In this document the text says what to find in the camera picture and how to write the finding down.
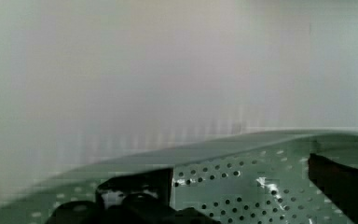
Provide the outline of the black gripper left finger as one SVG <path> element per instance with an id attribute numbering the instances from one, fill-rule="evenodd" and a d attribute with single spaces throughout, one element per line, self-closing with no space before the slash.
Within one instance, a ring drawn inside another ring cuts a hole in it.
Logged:
<path id="1" fill-rule="evenodd" d="M 221 224 L 192 207 L 172 208 L 172 179 L 172 168 L 112 177 L 93 202 L 64 203 L 45 224 Z"/>

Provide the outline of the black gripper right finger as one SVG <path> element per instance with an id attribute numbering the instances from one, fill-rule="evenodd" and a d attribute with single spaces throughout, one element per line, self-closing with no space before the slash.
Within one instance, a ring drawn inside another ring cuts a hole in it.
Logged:
<path id="1" fill-rule="evenodd" d="M 309 180 L 354 224 L 358 224 L 358 169 L 311 153 Z"/>

